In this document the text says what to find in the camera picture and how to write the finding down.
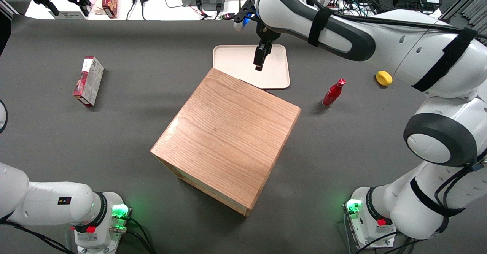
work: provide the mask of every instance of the gray table surface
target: gray table surface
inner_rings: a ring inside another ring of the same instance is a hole
[[[345,254],[342,202],[356,188],[389,183],[420,163],[402,132],[424,97],[400,81],[380,88],[375,68],[291,36],[278,39],[291,86],[272,93],[302,113],[249,218],[178,180],[149,153],[212,67],[213,48],[258,41],[254,25],[234,32],[222,21],[17,17],[0,57],[0,98],[9,110],[0,160],[31,181],[117,192],[160,253]],[[107,69],[89,110],[72,97],[86,55]],[[341,97],[321,110],[320,99],[339,78],[347,80]],[[487,198],[474,202],[414,253],[485,252],[485,206]],[[65,242],[66,227],[33,229]],[[9,227],[0,226],[0,238],[2,254],[58,253]],[[125,235],[118,253],[143,249]]]

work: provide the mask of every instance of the wood grain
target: wood grain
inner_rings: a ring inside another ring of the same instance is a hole
[[[176,176],[229,207],[240,213],[245,207],[242,214],[248,216],[300,112],[212,69],[151,153]]]

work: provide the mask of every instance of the red bottle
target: red bottle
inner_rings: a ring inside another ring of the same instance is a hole
[[[325,98],[321,100],[321,103],[325,107],[329,107],[333,104],[333,102],[340,96],[341,94],[341,87],[345,85],[345,79],[340,79],[336,84],[334,84],[326,93]]]

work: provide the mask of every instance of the green indicator light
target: green indicator light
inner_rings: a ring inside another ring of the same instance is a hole
[[[129,207],[124,204],[114,205],[111,208],[111,215],[115,217],[126,217],[129,214]]]
[[[358,210],[362,206],[362,201],[351,199],[348,200],[345,206],[347,207],[349,214],[356,214],[358,213]]]

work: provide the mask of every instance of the white table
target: white table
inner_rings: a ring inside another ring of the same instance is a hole
[[[51,0],[54,5],[61,10],[76,11],[80,8],[74,3],[65,0]],[[169,6],[182,5],[181,0],[166,0]],[[239,0],[225,0],[224,10],[220,14],[224,13],[236,13],[239,10]],[[118,0],[118,17],[114,19],[108,18],[106,15],[97,15],[90,13],[88,20],[125,20],[127,13],[132,6],[132,0]],[[205,11],[207,15],[216,15],[216,11]],[[37,18],[37,19],[54,19],[49,13],[49,10],[43,5],[38,5],[31,1],[29,8],[27,9],[25,16]],[[146,20],[200,20],[202,16],[196,13],[190,7],[178,7],[168,8],[164,0],[149,0],[144,4],[144,17]],[[137,1],[134,9],[131,11],[129,20],[143,20],[142,8],[139,1]]]

